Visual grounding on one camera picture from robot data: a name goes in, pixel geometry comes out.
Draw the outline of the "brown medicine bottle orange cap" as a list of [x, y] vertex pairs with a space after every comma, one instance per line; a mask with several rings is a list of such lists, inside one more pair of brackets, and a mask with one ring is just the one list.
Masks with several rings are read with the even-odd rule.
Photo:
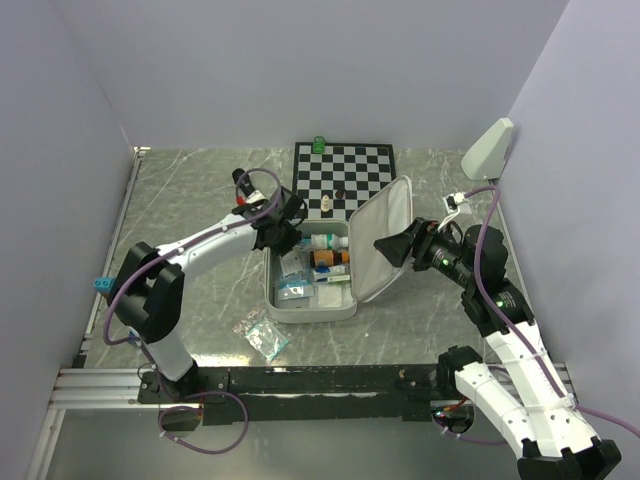
[[312, 268], [332, 267], [349, 263], [350, 257], [347, 251], [314, 250], [310, 252]]

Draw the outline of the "white bottle green label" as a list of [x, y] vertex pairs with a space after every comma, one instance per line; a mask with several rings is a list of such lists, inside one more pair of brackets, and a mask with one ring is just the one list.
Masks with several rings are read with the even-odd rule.
[[349, 239], [347, 237], [333, 234], [312, 234], [309, 237], [305, 237], [303, 243], [313, 250], [339, 250], [349, 247]]

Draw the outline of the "grey medicine kit case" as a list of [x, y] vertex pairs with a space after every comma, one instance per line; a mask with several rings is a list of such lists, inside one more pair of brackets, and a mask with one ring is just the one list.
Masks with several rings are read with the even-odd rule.
[[302, 241], [283, 258], [265, 253], [265, 300], [282, 323], [346, 320], [409, 267], [374, 243], [403, 232], [413, 220], [412, 183], [400, 176], [367, 200], [349, 220], [314, 219], [302, 224]]

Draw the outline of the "green medicine box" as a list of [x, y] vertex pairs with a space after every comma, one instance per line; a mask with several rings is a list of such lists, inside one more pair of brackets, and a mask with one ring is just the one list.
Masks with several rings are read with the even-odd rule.
[[351, 276], [349, 274], [342, 274], [342, 275], [334, 275], [334, 276], [318, 279], [317, 283], [332, 284], [332, 283], [344, 283], [344, 282], [350, 282], [350, 281], [351, 281]]

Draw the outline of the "white gauze packet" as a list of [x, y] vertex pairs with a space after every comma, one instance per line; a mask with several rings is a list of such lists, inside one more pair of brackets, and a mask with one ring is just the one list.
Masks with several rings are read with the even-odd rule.
[[315, 287], [318, 308], [338, 308], [343, 303], [343, 289], [337, 284], [318, 284]]

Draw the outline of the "blue printed plastic bag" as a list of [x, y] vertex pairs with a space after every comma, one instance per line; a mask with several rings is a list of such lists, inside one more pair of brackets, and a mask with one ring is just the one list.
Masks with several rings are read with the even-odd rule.
[[278, 301], [309, 299], [315, 295], [308, 254], [294, 248], [276, 260], [275, 297]]

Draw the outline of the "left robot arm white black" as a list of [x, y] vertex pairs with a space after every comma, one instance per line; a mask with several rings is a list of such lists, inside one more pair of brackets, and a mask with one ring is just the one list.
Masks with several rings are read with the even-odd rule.
[[292, 222], [306, 216], [305, 201], [286, 188], [269, 198], [253, 193], [213, 226], [176, 242], [128, 251], [108, 297], [108, 315], [136, 335], [159, 371], [163, 392], [176, 402], [193, 397], [199, 367], [176, 326], [190, 280], [253, 250], [282, 256], [302, 237]]

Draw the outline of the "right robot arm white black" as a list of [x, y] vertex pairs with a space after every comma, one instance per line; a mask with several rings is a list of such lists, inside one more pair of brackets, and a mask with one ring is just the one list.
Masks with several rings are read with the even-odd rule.
[[374, 243], [391, 265], [435, 269], [462, 287], [463, 309], [498, 356], [507, 390], [470, 347], [440, 355], [436, 385], [448, 398], [478, 407], [512, 449], [522, 479], [603, 479], [620, 463], [614, 441], [601, 438], [562, 385], [522, 292], [507, 278], [501, 231], [415, 219]]

